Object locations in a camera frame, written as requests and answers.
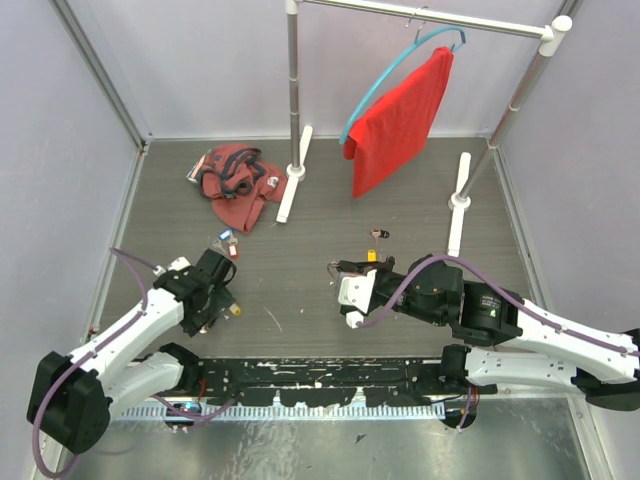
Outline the metal keyring with keys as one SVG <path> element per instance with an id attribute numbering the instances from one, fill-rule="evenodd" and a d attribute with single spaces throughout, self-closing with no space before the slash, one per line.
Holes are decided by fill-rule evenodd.
<path id="1" fill-rule="evenodd" d="M 331 284 L 334 286 L 338 286 L 341 280 L 350 274 L 350 271 L 345 269 L 340 262 L 330 262 L 327 264 L 326 269 L 331 277 Z"/>

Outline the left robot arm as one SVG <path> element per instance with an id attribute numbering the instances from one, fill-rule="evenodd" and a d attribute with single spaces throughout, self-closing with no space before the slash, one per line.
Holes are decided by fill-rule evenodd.
<path id="1" fill-rule="evenodd" d="M 73 454 L 85 453 L 127 409 L 155 394 L 188 396 L 200 387 L 200 359 L 183 346 L 169 343 L 136 358 L 166 331 L 179 327 L 193 337 L 235 308 L 228 285 L 237 267 L 207 249 L 195 263 L 180 257 L 153 271 L 152 287 L 119 320 L 72 352 L 40 360 L 26 414 L 34 443 L 46 434 Z"/>

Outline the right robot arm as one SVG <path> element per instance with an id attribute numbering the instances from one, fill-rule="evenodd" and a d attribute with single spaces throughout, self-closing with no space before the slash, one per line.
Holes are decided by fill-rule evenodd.
<path id="1" fill-rule="evenodd" d="M 443 349 L 444 390 L 499 384 L 559 388 L 611 411 L 639 408 L 639 332 L 598 330 L 498 286 L 469 262 L 428 254 L 406 274 L 395 260 L 334 261 L 337 302 L 352 329 L 370 328 L 389 312 L 448 327 L 457 344 Z"/>

